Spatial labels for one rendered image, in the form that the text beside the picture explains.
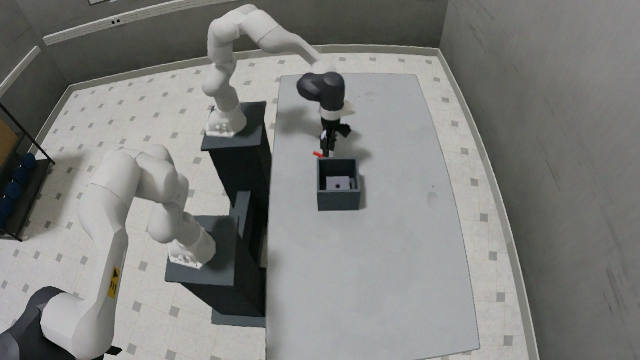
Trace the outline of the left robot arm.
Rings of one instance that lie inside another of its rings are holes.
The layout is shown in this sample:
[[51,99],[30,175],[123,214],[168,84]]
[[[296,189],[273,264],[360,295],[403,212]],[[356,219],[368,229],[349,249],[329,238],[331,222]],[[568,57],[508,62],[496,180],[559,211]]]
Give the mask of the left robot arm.
[[222,17],[212,21],[208,31],[208,58],[212,60],[212,66],[203,79],[202,91],[214,97],[216,105],[206,124],[207,136],[233,137],[246,126],[247,118],[236,89],[229,85],[237,65],[232,40],[242,34],[247,34],[255,43],[258,41],[256,44],[266,53],[295,52],[311,65],[297,81],[296,88],[306,100],[320,102],[317,113],[324,119],[336,120],[355,114],[352,101],[344,99],[343,77],[300,36],[286,31],[266,12],[251,4],[240,6]]

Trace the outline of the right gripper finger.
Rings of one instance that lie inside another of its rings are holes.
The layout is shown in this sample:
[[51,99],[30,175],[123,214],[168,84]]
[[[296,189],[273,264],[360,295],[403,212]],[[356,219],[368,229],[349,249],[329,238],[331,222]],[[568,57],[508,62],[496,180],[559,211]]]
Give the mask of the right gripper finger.
[[[122,351],[122,349],[121,349],[121,348],[119,348],[119,347],[115,347],[115,346],[112,346],[112,345],[111,345],[110,349],[109,349],[109,350],[107,350],[107,351],[105,352],[105,354],[110,354],[110,355],[117,356],[121,351]],[[103,354],[103,355],[101,355],[100,357],[101,357],[101,359],[103,360],[103,358],[104,358],[104,354]]]

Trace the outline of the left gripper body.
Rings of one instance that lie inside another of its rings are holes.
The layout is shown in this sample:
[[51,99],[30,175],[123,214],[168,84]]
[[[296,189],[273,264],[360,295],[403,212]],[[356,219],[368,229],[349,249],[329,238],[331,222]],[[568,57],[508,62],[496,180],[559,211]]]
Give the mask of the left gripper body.
[[324,127],[323,132],[324,130],[326,130],[326,134],[330,135],[331,129],[334,129],[340,125],[340,120],[341,120],[341,117],[336,120],[327,120],[321,116],[321,124]]

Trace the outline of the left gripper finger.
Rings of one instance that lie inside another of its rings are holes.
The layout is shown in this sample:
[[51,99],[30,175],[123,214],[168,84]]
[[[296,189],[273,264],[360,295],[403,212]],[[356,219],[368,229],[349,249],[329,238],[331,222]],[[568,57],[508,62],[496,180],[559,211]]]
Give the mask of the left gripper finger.
[[[335,130],[334,130],[335,132]],[[333,135],[330,139],[330,145],[329,145],[329,150],[334,151],[334,147],[335,147],[335,142],[337,141],[337,139],[335,139],[335,133],[333,132]]]
[[[323,150],[322,156],[323,157],[329,157],[329,145],[330,145],[330,138],[332,137],[332,132],[334,131],[334,129],[331,129],[330,131],[330,135],[326,135],[326,130],[324,130],[322,135],[319,135],[319,139],[320,139],[320,149]],[[327,136],[327,137],[326,137]],[[327,138],[327,139],[326,139]]]

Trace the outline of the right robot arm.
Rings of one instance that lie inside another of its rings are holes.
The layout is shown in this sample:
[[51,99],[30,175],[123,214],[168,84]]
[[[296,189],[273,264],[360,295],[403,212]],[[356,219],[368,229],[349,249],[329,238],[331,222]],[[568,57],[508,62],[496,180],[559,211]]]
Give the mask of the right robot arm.
[[201,269],[212,259],[216,242],[184,211],[188,179],[177,173],[165,146],[150,144],[142,151],[108,150],[80,198],[79,222],[97,248],[87,297],[53,286],[37,290],[0,334],[0,360],[91,360],[110,349],[134,197],[154,202],[148,233],[169,243],[170,262]]

